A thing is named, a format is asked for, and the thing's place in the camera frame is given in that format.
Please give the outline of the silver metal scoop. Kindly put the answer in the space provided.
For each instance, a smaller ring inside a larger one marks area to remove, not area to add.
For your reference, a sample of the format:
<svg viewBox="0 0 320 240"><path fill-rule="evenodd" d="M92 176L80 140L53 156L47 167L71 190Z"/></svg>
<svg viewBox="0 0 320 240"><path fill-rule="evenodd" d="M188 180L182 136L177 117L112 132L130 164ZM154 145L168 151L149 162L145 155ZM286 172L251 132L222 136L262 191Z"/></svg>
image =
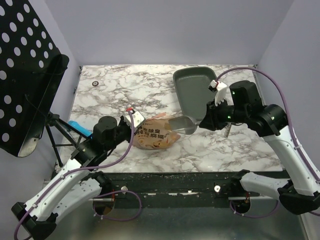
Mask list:
<svg viewBox="0 0 320 240"><path fill-rule="evenodd" d="M170 130L177 134L192 135L196 132L199 122L190 116L178 116L168 120Z"/></svg>

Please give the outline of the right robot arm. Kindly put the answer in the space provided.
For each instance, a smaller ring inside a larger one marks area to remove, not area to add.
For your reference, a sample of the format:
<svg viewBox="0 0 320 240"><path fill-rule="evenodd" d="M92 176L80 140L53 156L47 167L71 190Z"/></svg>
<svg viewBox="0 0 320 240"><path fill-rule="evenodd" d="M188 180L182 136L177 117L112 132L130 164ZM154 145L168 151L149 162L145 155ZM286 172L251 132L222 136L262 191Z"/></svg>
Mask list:
<svg viewBox="0 0 320 240"><path fill-rule="evenodd" d="M225 99L228 86L212 80L208 87L214 100L206 105L200 122L202 129L222 130L228 124L246 124L273 149L288 173L288 178L271 178L249 170L236 173L225 192L241 196L254 192L278 200L295 215L309 213L320 207L320 173L310 158L291 136L289 116L276 104L263 105L255 83L248 80L233 83L229 89L233 105Z"/></svg>

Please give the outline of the pink cat litter bag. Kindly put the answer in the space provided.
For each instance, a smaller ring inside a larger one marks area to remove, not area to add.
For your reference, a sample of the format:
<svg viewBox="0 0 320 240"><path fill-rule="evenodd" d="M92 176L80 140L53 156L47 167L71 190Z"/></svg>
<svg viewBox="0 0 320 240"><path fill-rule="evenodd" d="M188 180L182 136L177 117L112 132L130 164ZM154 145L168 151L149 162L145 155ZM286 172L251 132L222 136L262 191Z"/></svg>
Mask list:
<svg viewBox="0 0 320 240"><path fill-rule="evenodd" d="M171 129L169 120L172 118L166 112L148 118L135 133L132 145L143 150L170 148L181 138Z"/></svg>

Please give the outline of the dark grey litter tray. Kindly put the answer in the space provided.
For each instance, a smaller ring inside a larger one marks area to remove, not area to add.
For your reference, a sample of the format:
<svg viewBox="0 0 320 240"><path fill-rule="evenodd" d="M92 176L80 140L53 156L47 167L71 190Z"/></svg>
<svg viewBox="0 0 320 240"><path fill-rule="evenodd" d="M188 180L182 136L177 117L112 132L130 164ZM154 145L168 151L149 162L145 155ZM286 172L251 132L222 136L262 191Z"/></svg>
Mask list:
<svg viewBox="0 0 320 240"><path fill-rule="evenodd" d="M207 103L214 99L209 85L215 79L215 72L206 66L188 67L174 72L173 83L183 115L202 121Z"/></svg>

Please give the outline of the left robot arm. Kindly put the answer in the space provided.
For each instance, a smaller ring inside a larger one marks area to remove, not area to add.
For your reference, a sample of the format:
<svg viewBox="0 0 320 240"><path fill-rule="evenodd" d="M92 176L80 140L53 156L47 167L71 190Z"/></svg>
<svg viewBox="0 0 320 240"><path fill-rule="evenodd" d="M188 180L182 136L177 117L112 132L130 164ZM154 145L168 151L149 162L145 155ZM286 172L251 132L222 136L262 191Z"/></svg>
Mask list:
<svg viewBox="0 0 320 240"><path fill-rule="evenodd" d="M18 219L13 238L23 227L28 239L45 240L57 225L89 199L112 195L110 181L102 169L117 165L130 152L134 135L145 121L129 109L128 116L117 121L102 117L93 132L74 150L58 174L34 197L17 202L11 208Z"/></svg>

